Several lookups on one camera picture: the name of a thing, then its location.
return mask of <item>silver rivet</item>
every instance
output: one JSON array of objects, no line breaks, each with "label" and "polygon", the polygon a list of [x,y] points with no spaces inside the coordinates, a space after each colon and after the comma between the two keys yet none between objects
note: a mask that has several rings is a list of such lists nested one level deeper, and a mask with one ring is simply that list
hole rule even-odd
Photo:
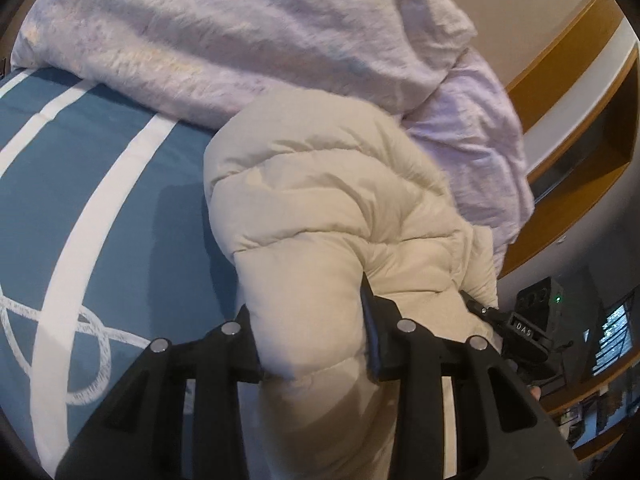
[{"label": "silver rivet", "polygon": [[154,354],[164,352],[167,348],[169,348],[169,342],[166,339],[162,339],[161,337],[159,337],[158,339],[154,339],[151,342],[151,351]]},{"label": "silver rivet", "polygon": [[410,319],[401,319],[398,321],[398,330],[406,333],[413,332],[415,330],[415,323]]},{"label": "silver rivet", "polygon": [[482,336],[475,335],[469,340],[471,348],[476,350],[485,350],[489,346],[489,342]]},{"label": "silver rivet", "polygon": [[235,321],[226,322],[222,326],[222,333],[224,335],[235,335],[241,330],[242,330],[242,327],[240,326],[239,323],[236,323]]}]

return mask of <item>white stripe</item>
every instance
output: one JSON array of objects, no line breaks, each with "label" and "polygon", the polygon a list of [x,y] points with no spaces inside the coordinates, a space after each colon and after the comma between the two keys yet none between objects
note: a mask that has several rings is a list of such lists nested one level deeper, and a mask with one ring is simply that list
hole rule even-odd
[{"label": "white stripe", "polygon": [[18,84],[23,82],[25,79],[27,79],[34,72],[35,72],[35,70],[23,70],[17,76],[15,76],[13,79],[11,79],[11,81],[5,83],[2,86],[2,88],[0,88],[0,99],[2,99],[9,90],[12,90],[16,86],[18,86]]},{"label": "white stripe", "polygon": [[78,101],[94,86],[95,83],[81,81],[50,101],[42,111],[31,117],[0,152],[0,178],[47,123],[55,119],[64,108]]},{"label": "white stripe", "polygon": [[127,195],[174,126],[155,116],[129,143],[84,206],[49,282],[31,360],[31,421],[40,463],[51,476],[69,446],[66,391],[84,292]]}]

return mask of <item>blanket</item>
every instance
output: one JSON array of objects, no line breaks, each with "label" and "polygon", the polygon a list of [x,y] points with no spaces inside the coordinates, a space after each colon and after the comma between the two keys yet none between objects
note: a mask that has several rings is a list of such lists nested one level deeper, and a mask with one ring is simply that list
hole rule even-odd
[{"label": "blanket", "polygon": [[499,268],[533,201],[519,122],[475,34],[451,0],[37,0],[12,64],[213,129],[273,89],[367,100],[436,158],[466,219],[494,230]]},{"label": "blanket", "polygon": [[[498,345],[459,294],[497,305],[491,231],[458,214],[446,176],[391,116],[322,91],[243,109],[207,147],[204,183],[268,373],[242,405],[273,477],[386,479],[398,391],[367,379],[362,273],[435,335]],[[444,400],[449,476],[450,383]]]}]

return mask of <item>striped fabric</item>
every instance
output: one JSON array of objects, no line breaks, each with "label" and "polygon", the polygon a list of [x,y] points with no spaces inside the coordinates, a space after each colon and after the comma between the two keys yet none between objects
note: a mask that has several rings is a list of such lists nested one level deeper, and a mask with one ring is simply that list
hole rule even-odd
[{"label": "striped fabric", "polygon": [[150,339],[233,316],[210,137],[57,69],[2,82],[0,406],[50,474]]}]

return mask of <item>bed sheet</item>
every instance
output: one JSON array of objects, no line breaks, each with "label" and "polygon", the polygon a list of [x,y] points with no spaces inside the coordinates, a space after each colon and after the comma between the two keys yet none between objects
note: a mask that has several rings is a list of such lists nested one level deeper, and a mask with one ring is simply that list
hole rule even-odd
[{"label": "bed sheet", "polygon": [[210,131],[62,70],[0,85],[0,406],[52,473],[150,339],[234,316],[237,279],[209,228]]}]

